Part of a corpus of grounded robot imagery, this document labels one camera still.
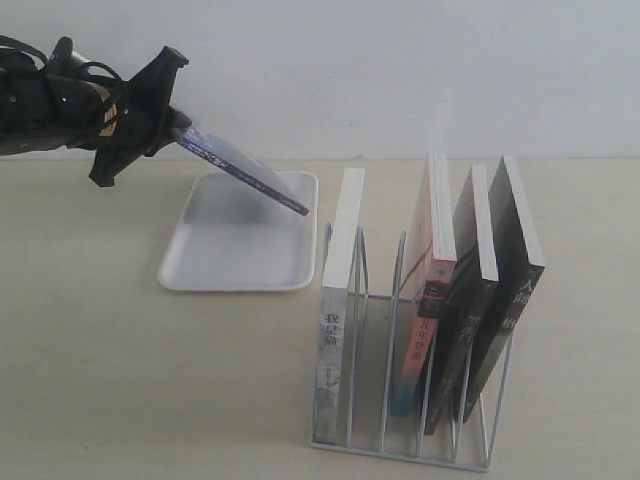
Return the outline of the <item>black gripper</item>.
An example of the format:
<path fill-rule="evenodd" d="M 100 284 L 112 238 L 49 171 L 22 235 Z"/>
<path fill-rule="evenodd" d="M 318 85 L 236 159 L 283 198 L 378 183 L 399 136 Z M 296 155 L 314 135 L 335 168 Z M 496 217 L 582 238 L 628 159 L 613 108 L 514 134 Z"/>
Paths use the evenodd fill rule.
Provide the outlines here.
<path fill-rule="evenodd" d="M 171 106 L 171 96 L 178 70 L 188 63 L 178 50 L 164 47 L 126 82 L 115 121 L 92 139 L 96 154 L 89 178 L 95 184 L 112 187 L 115 177 L 140 157 L 183 140 L 193 121 Z"/>

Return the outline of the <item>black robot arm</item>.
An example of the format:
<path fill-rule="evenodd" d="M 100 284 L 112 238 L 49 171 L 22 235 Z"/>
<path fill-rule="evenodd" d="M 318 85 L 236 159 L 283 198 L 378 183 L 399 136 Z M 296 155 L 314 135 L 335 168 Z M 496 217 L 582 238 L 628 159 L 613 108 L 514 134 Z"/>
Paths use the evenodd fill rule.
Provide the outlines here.
<path fill-rule="evenodd" d="M 50 54 L 1 38 L 1 153 L 67 149 L 94 154 L 89 178 L 112 187 L 141 157 L 176 142 L 191 119 L 171 97 L 178 71 L 189 63 L 165 46 L 129 79 L 80 55 L 61 37 Z"/>

